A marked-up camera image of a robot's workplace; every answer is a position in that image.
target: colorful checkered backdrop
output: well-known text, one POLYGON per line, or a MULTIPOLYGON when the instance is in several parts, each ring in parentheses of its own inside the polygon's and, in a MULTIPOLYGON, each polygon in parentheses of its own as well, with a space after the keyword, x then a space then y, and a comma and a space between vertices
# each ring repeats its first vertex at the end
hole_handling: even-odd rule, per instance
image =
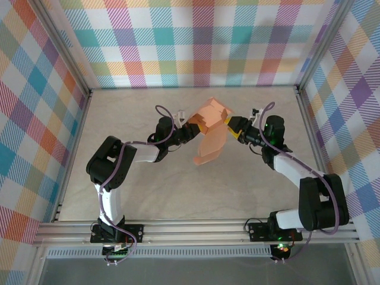
POLYGON ((84 96, 27 0, 0 1, 0 284, 21 283, 84 96))
POLYGON ((90 85, 115 88, 293 85, 338 0, 44 2, 90 85))
POLYGON ((338 173, 380 284, 380 4, 356 0, 305 99, 329 171, 338 173))

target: purple cable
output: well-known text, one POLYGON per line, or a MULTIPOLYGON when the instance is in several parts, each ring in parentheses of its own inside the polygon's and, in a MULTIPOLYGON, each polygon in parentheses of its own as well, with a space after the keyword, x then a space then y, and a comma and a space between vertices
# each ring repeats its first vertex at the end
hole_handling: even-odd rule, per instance
MULTIPOLYGON (((317 171, 313 170, 313 168, 311 168, 310 166, 308 166, 307 164, 305 164, 304 162, 302 162, 301 160, 297 159, 296 157, 292 156, 291 154, 289 153, 286 153, 282 150, 280 150, 279 148, 275 147, 274 145, 272 145, 270 142, 268 142, 268 140, 264 137, 264 134, 262 132, 262 129, 261 129, 261 126, 262 126, 262 119, 264 118, 264 114, 273 109, 275 103, 274 102, 271 102, 269 103, 265 108, 264 110, 262 111, 262 115, 260 116, 260 120, 259 120, 259 132, 260 132, 260 136, 262 138, 262 140, 269 146, 271 147, 273 150, 275 151, 278 151, 279 153, 281 154, 284 154, 285 156, 287 156, 288 158, 294 160, 296 163, 298 163, 299 165, 301 165, 303 168, 305 168, 307 171, 309 171, 310 173, 314 174, 316 177, 318 177, 322 183, 325 185, 325 187, 327 188, 327 191, 328 193, 330 194, 330 197, 331 197, 331 201, 332 201, 332 205, 334 207, 334 213, 335 213, 335 225, 334 225, 334 228, 331 230, 331 231, 325 231, 325 230, 321 230, 323 233, 325 233, 326 235, 333 235, 335 234, 337 231, 338 231, 338 227, 339 227, 339 210, 338 210, 338 203, 337 203, 337 200, 335 198, 335 195, 333 193, 333 190, 331 189, 330 185, 327 183, 326 179, 323 178, 323 176, 321 176, 317 171)), ((309 233, 309 236, 308 236, 308 239, 306 240, 306 243, 305 245, 301 248, 301 250, 299 252, 297 252, 295 255, 293 255, 292 257, 288 258, 287 260, 290 260, 290 259, 293 259, 294 257, 298 256, 301 252, 303 252, 305 250, 305 248, 307 247, 307 245, 309 244, 310 240, 311 240, 311 236, 312 236, 312 232, 309 233)))
MULTIPOLYGON (((165 141, 167 141, 173 134, 174 132, 174 129, 175 129, 175 123, 174 123, 174 118, 173 118, 173 115, 169 112, 169 110, 167 110, 164 106, 161 106, 161 105, 156 105, 155 106, 155 109, 156 111, 164 116, 164 114, 162 114, 160 111, 159 111, 159 108, 163 109, 168 115, 169 117, 171 118, 172 120, 172 129, 170 130, 170 134, 163 140, 161 141, 158 141, 158 142, 144 142, 144 141, 127 141, 123 144, 123 146, 121 147, 121 150, 120 150, 120 154, 119 154, 119 158, 118 158, 118 162, 116 163, 116 166, 115 166, 115 169, 113 170, 113 172, 111 173, 111 175, 100 185, 100 188, 99 188, 99 194, 98 194, 98 198, 99 198, 99 206, 100 206, 100 214, 103 215, 103 217, 105 218, 105 220, 112 226, 114 227, 115 229, 121 231, 122 233, 125 233, 126 235, 130 236, 134 243, 134 247, 131 249, 130 253, 120 259, 118 262, 115 261, 115 265, 119 264, 120 262, 124 261, 127 259, 127 257, 132 254, 135 250, 136 250, 136 247, 137 247, 137 239, 136 237, 130 233, 129 231, 127 230, 124 230, 120 227, 118 227, 117 225, 115 225, 111 220, 110 218, 106 215, 105 213, 105 208, 104 208, 104 205, 103 205, 103 199, 102 199, 102 194, 103 194, 103 189, 104 187, 112 180, 112 178, 116 175, 116 172, 118 171, 118 169, 120 168, 120 164, 121 164, 121 157, 123 157, 123 153, 124 153, 124 149, 127 145, 130 145, 130 144, 147 144, 147 145, 157 145, 157 144, 161 144, 161 143, 164 143, 165 141)), ((106 261, 108 264, 110 264, 110 261, 108 259, 108 256, 106 256, 106 261)))

